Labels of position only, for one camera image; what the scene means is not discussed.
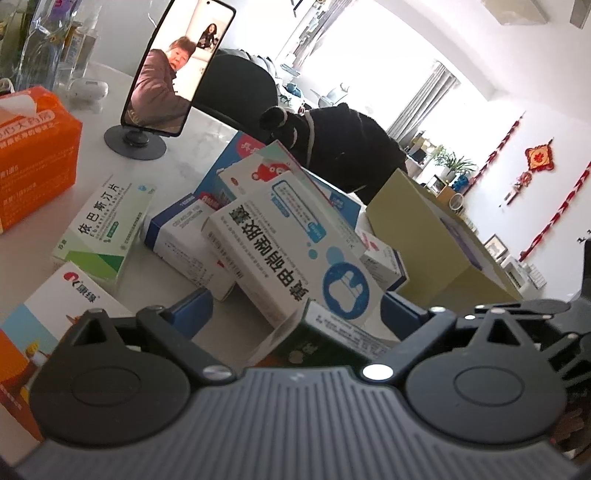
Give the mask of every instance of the phone screen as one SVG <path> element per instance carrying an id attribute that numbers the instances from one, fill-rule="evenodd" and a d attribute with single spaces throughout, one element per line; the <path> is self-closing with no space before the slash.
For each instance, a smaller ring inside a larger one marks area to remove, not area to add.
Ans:
<path id="1" fill-rule="evenodd" d="M 180 135 L 199 82 L 234 14 L 217 0 L 171 2 L 135 74 L 121 124 Z"/>

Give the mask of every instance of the orange tissue box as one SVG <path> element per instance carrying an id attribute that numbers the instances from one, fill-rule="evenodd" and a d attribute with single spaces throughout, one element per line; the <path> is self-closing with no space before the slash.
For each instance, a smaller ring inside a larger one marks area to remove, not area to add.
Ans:
<path id="1" fill-rule="evenodd" d="M 81 134 L 43 87 L 0 98 L 0 234 L 74 185 Z"/>

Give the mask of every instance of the ceiling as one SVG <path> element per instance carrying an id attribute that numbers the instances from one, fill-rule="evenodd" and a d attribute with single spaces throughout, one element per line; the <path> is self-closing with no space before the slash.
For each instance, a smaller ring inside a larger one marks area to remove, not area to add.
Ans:
<path id="1" fill-rule="evenodd" d="M 591 24 L 580 30 L 569 23 L 574 0 L 538 0 L 549 23 L 533 26 L 502 26 L 481 0 L 401 1 L 436 25 L 498 90 L 591 122 Z"/>

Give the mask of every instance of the potted plant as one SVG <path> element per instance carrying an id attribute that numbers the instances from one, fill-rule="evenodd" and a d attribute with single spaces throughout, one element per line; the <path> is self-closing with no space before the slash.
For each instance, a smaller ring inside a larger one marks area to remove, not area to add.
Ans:
<path id="1" fill-rule="evenodd" d="M 466 157 L 458 158 L 455 152 L 442 148 L 433 158 L 435 165 L 443 166 L 441 179 L 450 181 L 457 174 L 467 175 L 476 170 L 476 164 Z"/>

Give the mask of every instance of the white box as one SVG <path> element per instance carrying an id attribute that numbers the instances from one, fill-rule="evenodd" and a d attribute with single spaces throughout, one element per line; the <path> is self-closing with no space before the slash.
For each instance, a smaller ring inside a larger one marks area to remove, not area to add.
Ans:
<path id="1" fill-rule="evenodd" d="M 88 309 L 104 309 L 111 318 L 132 316 L 68 262 L 0 327 L 0 405 L 37 440 L 43 438 L 28 405 L 30 386 L 68 329 Z"/>
<path id="2" fill-rule="evenodd" d="M 381 300 L 382 290 L 291 172 L 213 213 L 203 235 L 273 326 L 308 297 L 363 325 Z"/>
<path id="3" fill-rule="evenodd" d="M 87 200 L 53 250 L 58 265 L 74 262 L 113 292 L 156 187 L 111 175 Z"/>
<path id="4" fill-rule="evenodd" d="M 388 347 L 313 300 L 298 309 L 251 354 L 247 367 L 315 368 L 348 365 L 361 369 Z"/>
<path id="5" fill-rule="evenodd" d="M 318 175 L 304 169 L 306 174 L 312 179 L 320 191 L 328 198 L 330 204 L 336 208 L 347 223 L 355 228 L 359 218 L 359 212 L 363 208 L 363 202 L 354 193 L 345 193 L 334 185 L 321 179 Z"/>
<path id="6" fill-rule="evenodd" d="M 256 153 L 230 165 L 217 174 L 214 195 L 218 202 L 227 205 L 231 201 L 261 188 L 265 182 L 277 178 L 283 172 L 290 171 L 317 200 L 323 216 L 345 239 L 353 254 L 360 258 L 365 246 L 355 234 L 352 226 L 338 208 L 318 187 L 315 181 L 301 168 L 300 164 L 279 141 L 261 148 Z"/>
<path id="7" fill-rule="evenodd" d="M 371 276 L 386 291 L 395 291 L 406 283 L 408 275 L 400 254 L 378 237 L 358 228 L 357 235 L 367 247 L 361 256 L 361 263 L 365 265 Z"/>
<path id="8" fill-rule="evenodd" d="M 232 290 L 234 278 L 220 264 L 201 236 L 203 224 L 215 210 L 194 196 L 191 196 L 191 200 L 186 202 L 183 210 L 164 223 L 158 222 L 158 215 L 146 218 L 146 230 L 157 226 L 153 246 L 149 247 L 195 285 L 208 288 L 213 298 L 223 300 Z"/>

